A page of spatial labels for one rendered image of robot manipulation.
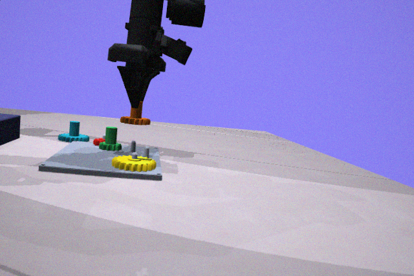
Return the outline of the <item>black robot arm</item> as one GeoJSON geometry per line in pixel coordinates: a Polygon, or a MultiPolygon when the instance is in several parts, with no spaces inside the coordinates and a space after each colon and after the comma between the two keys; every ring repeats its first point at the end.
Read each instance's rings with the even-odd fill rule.
{"type": "MultiPolygon", "coordinates": [[[[171,24],[188,27],[202,28],[206,5],[205,0],[167,0],[166,18],[169,18],[171,24]]],[[[132,0],[130,8],[131,17],[144,17],[156,19],[162,22],[164,0],[132,0]]],[[[186,42],[175,40],[164,35],[164,29],[161,27],[157,30],[157,36],[153,43],[152,55],[165,54],[178,63],[185,65],[192,48],[186,45],[186,42]]]]}

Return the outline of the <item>red gear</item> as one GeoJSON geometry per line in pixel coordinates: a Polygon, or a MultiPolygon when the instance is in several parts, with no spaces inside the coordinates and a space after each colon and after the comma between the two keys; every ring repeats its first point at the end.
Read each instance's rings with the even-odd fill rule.
{"type": "Polygon", "coordinates": [[[105,142],[105,139],[103,139],[103,138],[99,138],[99,139],[97,139],[97,138],[95,138],[94,139],[94,145],[99,145],[100,144],[100,142],[105,142]]]}

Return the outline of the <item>yellow gear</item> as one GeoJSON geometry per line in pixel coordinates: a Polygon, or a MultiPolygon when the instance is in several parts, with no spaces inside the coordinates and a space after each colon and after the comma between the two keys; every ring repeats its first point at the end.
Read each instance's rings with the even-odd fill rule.
{"type": "Polygon", "coordinates": [[[138,156],[137,159],[132,159],[132,156],[118,156],[112,159],[112,166],[125,171],[147,171],[155,169],[157,163],[152,158],[138,156]]]}

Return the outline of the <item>green gear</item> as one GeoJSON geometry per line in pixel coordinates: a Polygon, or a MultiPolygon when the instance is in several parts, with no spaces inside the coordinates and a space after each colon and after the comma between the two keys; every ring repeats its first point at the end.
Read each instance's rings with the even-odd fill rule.
{"type": "Polygon", "coordinates": [[[106,127],[105,130],[105,142],[100,142],[99,149],[107,151],[119,151],[122,150],[122,145],[116,142],[117,128],[106,127]]]}

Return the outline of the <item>teal gear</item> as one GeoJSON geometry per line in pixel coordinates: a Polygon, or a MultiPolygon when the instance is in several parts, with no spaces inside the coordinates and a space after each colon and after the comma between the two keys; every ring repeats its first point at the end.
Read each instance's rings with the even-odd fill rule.
{"type": "Polygon", "coordinates": [[[58,140],[63,142],[89,142],[89,136],[80,134],[80,123],[76,121],[70,121],[70,128],[68,134],[59,134],[58,140]]]}

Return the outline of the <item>orange gear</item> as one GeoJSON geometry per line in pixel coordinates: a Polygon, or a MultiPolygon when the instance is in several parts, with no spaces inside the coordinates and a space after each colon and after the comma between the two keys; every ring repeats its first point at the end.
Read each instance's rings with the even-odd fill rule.
{"type": "Polygon", "coordinates": [[[130,109],[130,116],[123,116],[120,118],[121,123],[127,123],[131,125],[151,125],[149,118],[142,118],[143,102],[140,101],[138,108],[130,109]]]}

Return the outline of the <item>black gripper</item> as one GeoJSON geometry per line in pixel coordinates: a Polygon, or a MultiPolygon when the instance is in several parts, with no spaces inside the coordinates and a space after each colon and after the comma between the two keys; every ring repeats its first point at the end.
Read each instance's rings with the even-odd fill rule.
{"type": "Polygon", "coordinates": [[[156,19],[131,17],[125,23],[127,43],[115,43],[109,48],[108,61],[126,62],[117,69],[132,108],[138,108],[140,101],[144,101],[151,80],[160,72],[166,72],[166,62],[158,54],[151,53],[161,24],[156,19]]]}

